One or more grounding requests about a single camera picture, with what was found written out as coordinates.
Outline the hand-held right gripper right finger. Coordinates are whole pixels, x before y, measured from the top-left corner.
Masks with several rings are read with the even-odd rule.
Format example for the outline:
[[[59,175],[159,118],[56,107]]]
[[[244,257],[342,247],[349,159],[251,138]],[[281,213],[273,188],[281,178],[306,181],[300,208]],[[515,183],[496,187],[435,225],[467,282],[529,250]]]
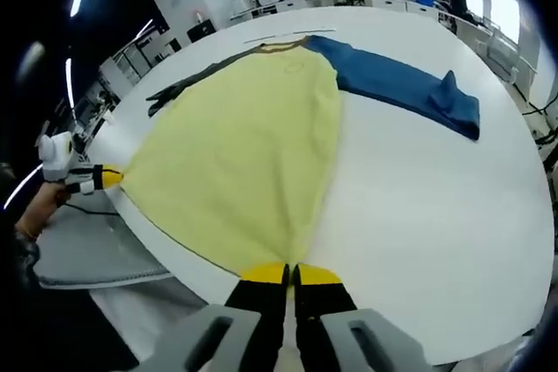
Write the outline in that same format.
[[[371,308],[358,308],[338,276],[307,264],[292,274],[296,345],[306,371],[430,371],[421,344]]]

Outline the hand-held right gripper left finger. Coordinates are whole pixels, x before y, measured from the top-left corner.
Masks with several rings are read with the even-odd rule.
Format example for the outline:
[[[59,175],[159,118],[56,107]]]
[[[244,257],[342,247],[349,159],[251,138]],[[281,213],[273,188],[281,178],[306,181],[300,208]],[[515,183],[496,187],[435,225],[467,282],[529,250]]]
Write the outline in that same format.
[[[282,346],[289,266],[249,269],[223,305],[179,321],[141,363],[143,371],[271,371]]]

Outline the person's left hand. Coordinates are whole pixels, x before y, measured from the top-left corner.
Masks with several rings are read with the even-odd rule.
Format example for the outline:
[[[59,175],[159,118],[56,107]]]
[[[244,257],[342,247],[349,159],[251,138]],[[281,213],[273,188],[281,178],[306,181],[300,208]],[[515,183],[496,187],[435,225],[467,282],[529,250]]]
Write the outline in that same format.
[[[17,221],[15,230],[35,240],[42,233],[49,218],[69,197],[64,183],[43,183]]]

